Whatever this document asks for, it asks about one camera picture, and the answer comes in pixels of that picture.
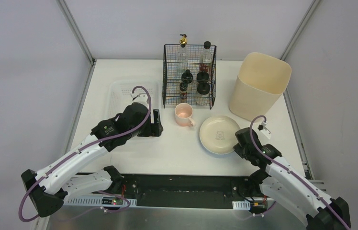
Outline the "pink mug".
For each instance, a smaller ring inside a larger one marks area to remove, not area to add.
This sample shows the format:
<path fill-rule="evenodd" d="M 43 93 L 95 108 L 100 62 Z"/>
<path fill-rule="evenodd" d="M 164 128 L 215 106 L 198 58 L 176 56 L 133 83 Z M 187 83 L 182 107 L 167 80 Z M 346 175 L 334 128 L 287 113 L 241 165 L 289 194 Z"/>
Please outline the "pink mug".
<path fill-rule="evenodd" d="M 180 103 L 175 107 L 175 121 L 181 127 L 194 127 L 193 108 L 188 103 Z"/>

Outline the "cream plate with bear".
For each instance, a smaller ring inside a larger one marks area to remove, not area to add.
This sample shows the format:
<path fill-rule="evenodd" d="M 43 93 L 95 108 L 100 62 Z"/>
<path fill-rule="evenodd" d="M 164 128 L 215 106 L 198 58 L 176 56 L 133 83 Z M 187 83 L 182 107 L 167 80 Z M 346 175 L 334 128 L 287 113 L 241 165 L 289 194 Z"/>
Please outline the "cream plate with bear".
<path fill-rule="evenodd" d="M 200 142 L 213 154 L 230 154 L 238 143 L 235 133 L 239 130 L 239 124 L 232 118 L 224 115 L 211 116 L 200 126 Z"/>

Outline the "white perforated plastic basket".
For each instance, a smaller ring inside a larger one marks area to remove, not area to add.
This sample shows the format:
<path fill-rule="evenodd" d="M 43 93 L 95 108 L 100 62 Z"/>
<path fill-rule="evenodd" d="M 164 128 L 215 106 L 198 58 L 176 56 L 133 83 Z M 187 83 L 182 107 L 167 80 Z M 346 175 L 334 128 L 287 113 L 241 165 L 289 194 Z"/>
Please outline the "white perforated plastic basket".
<path fill-rule="evenodd" d="M 160 85 L 156 80 L 118 80 L 109 85 L 106 96 L 103 119 L 112 118 L 122 112 L 132 102 L 131 92 L 135 86 L 145 87 L 152 102 L 152 109 L 161 109 Z"/>

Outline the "spice jar black lid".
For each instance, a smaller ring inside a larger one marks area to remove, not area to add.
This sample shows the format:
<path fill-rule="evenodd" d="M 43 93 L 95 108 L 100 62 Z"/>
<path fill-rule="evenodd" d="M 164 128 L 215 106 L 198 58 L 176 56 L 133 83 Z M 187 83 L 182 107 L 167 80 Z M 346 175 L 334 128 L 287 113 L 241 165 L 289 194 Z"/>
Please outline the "spice jar black lid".
<path fill-rule="evenodd" d="M 200 83 L 208 83 L 209 79 L 210 79 L 210 76 L 205 71 L 201 71 L 201 72 L 197 73 L 197 75 L 196 75 L 196 81 L 197 81 L 198 84 L 200 84 Z"/>
<path fill-rule="evenodd" d="M 209 103 L 210 84 L 201 82 L 197 86 L 196 104 L 207 106 Z"/>
<path fill-rule="evenodd" d="M 186 82 L 187 84 L 191 84 L 193 81 L 193 74 L 192 72 L 187 69 L 183 72 L 182 76 L 181 76 L 181 81 L 182 82 Z"/>

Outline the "glass bottle gold pourer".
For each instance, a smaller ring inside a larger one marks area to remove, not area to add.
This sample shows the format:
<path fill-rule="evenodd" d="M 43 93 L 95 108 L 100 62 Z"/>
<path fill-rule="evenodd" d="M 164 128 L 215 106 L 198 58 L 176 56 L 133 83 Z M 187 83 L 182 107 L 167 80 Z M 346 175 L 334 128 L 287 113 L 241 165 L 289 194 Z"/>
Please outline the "glass bottle gold pourer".
<path fill-rule="evenodd" d="M 186 34 L 180 34 L 181 39 L 179 40 L 180 47 L 177 50 L 177 58 L 176 58 L 176 64 L 177 64 L 177 73 L 182 74 L 187 69 L 187 63 L 188 63 L 188 49 L 187 49 L 187 35 Z"/>

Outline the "dark sauce bottle black cap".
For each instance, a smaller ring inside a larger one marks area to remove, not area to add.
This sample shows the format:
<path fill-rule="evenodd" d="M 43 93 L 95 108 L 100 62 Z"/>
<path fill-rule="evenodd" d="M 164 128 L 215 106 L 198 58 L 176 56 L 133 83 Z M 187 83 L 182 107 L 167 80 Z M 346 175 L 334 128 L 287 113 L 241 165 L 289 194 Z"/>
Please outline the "dark sauce bottle black cap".
<path fill-rule="evenodd" d="M 212 61 L 213 56 L 211 54 L 211 42 L 205 41 L 203 44 L 203 51 L 201 52 L 199 58 L 199 70 L 201 72 L 209 73 Z"/>

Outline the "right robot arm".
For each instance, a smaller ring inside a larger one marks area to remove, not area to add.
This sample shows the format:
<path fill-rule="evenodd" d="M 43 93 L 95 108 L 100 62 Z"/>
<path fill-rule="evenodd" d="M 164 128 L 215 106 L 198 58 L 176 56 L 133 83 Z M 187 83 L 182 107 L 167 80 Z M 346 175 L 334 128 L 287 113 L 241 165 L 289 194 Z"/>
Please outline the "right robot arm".
<path fill-rule="evenodd" d="M 235 133 L 234 151 L 259 169 L 250 175 L 253 187 L 290 211 L 308 230 L 349 230 L 348 203 L 322 191 L 296 173 L 271 144 L 261 145 L 257 133 L 243 128 Z"/>

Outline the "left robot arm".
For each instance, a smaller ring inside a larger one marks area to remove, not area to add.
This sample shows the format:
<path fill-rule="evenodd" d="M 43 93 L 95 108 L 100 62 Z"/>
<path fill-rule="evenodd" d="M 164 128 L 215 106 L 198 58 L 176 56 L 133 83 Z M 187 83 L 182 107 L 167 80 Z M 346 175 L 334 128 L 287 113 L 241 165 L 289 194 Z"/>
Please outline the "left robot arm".
<path fill-rule="evenodd" d="M 48 217 L 56 213 L 65 202 L 80 195 L 117 190 L 122 176 L 113 166 L 82 177 L 75 175 L 89 163 L 122 146 L 134 137 L 159 137 L 163 132 L 160 111 L 149 109 L 146 103 L 133 102 L 115 117 L 100 121 L 74 149 L 47 167 L 21 174 L 26 194 L 19 206 L 22 208 L 29 198 L 37 211 L 37 217 Z"/>

